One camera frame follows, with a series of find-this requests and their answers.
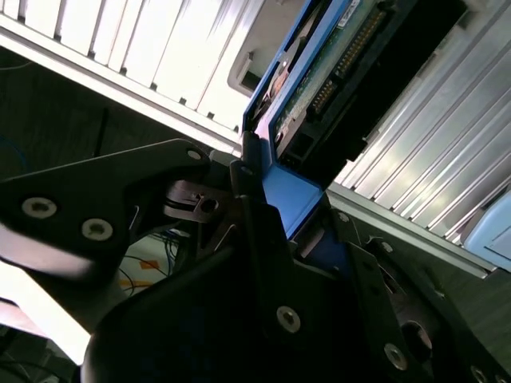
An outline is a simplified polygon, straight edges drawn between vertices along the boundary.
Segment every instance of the metal plate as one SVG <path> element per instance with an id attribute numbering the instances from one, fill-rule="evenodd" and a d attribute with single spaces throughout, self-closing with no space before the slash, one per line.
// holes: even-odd
<path id="1" fill-rule="evenodd" d="M 459 244 L 511 181 L 510 4 L 461 20 L 337 184 Z"/>

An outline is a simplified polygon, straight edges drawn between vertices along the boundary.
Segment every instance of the screw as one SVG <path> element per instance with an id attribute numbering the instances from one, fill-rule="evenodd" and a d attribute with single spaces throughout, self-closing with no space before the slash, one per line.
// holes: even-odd
<path id="1" fill-rule="evenodd" d="M 81 233 L 91 241 L 106 241 L 113 235 L 113 227 L 101 218 L 87 219 L 81 225 Z"/>
<path id="2" fill-rule="evenodd" d="M 294 334 L 300 330 L 302 322 L 300 317 L 291 307 L 281 306 L 277 309 L 279 324 L 289 333 Z"/>
<path id="3" fill-rule="evenodd" d="M 385 347 L 383 347 L 383 350 L 389 362 L 392 363 L 396 369 L 405 371 L 408 368 L 408 361 L 397 346 L 392 343 L 387 343 Z"/>
<path id="4" fill-rule="evenodd" d="M 32 197 L 23 201 L 22 210 L 29 217 L 45 219 L 57 212 L 57 205 L 54 201 L 44 197 Z"/>
<path id="5" fill-rule="evenodd" d="M 254 174 L 254 173 L 253 173 L 253 171 L 252 171 L 252 170 L 250 170 L 249 168 L 247 168 L 246 166 L 242 166 L 242 167 L 241 167 L 241 170 L 242 170 L 243 172 L 247 173 L 249 176 L 251 176 L 252 174 Z"/>
<path id="6" fill-rule="evenodd" d="M 350 222 L 350 218 L 346 214 L 342 213 L 341 211 L 339 212 L 339 218 L 343 222 Z"/>
<path id="7" fill-rule="evenodd" d="M 191 150 L 189 149 L 187 151 L 187 154 L 192 157 L 194 160 L 200 160 L 202 158 L 202 156 L 200 155 L 199 152 L 196 152 L 195 150 Z"/>
<path id="8" fill-rule="evenodd" d="M 470 371 L 472 371 L 473 377 L 476 378 L 477 383 L 486 383 L 486 376 L 482 373 L 482 371 L 476 367 L 475 365 L 470 367 Z"/>
<path id="9" fill-rule="evenodd" d="M 391 245 L 389 245 L 387 242 L 382 242 L 383 250 L 385 250 L 387 253 L 391 253 L 394 251 Z"/>

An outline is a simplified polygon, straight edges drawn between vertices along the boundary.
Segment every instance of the blue plastic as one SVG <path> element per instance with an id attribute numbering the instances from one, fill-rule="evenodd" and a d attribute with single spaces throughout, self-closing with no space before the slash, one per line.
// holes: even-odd
<path id="1" fill-rule="evenodd" d="M 489 207 L 463 246 L 493 265 L 511 271 L 511 191 Z"/>
<path id="2" fill-rule="evenodd" d="M 333 0 L 331 2 L 318 24 L 318 27 L 300 55 L 299 60 L 296 62 L 284 83 L 283 88 L 280 90 L 279 95 L 273 101 L 266 114 L 261 118 L 255 131 L 263 143 L 263 186 L 267 201 L 270 205 L 279 209 L 288 238 L 295 233 L 300 224 L 317 205 L 324 190 L 319 185 L 281 166 L 277 161 L 275 145 L 271 137 L 275 136 L 275 123 L 286 106 L 286 103 L 307 73 L 331 31 L 336 27 L 349 2 L 350 0 Z M 284 43 L 271 62 L 268 71 L 264 74 L 263 79 L 255 90 L 248 109 L 244 114 L 244 129 L 247 128 L 248 114 L 253 109 L 259 95 L 266 90 L 266 85 L 275 72 L 281 53 L 285 50 L 289 42 L 291 42 L 295 30 L 300 25 L 300 21 L 304 17 L 310 4 L 311 1 L 307 2 L 302 8 L 296 23 L 293 25 L 293 29 L 286 36 Z"/>

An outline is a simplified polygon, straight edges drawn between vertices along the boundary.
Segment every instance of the floor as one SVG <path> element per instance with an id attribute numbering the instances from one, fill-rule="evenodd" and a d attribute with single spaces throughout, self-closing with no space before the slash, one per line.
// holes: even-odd
<path id="1" fill-rule="evenodd" d="M 25 63 L 0 48 L 0 180 L 180 137 L 38 65 L 2 70 Z M 357 227 L 362 240 L 386 235 L 362 222 Z M 392 243 L 436 272 L 474 333 L 511 372 L 511 275 L 478 280 L 399 239 Z"/>

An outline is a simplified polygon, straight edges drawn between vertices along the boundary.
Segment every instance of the bolt head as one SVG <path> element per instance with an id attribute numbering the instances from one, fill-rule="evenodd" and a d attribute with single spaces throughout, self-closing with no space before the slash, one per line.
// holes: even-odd
<path id="1" fill-rule="evenodd" d="M 296 311 L 288 306 L 281 306 L 277 309 L 277 320 L 282 328 L 291 334 L 297 333 L 302 325 Z"/>
<path id="2" fill-rule="evenodd" d="M 383 348 L 385 355 L 390 363 L 401 371 L 406 371 L 408 369 L 408 361 L 406 360 L 405 355 L 402 351 L 392 343 L 387 343 Z"/>
<path id="3" fill-rule="evenodd" d="M 32 197 L 23 201 L 22 210 L 31 218 L 46 219 L 57 212 L 57 205 L 51 199 Z"/>
<path id="4" fill-rule="evenodd" d="M 391 245 L 389 245 L 387 242 L 382 242 L 383 250 L 385 250 L 387 253 L 391 253 L 394 251 Z"/>
<path id="5" fill-rule="evenodd" d="M 113 235 L 113 227 L 101 218 L 87 219 L 81 225 L 81 233 L 91 241 L 106 241 Z"/>

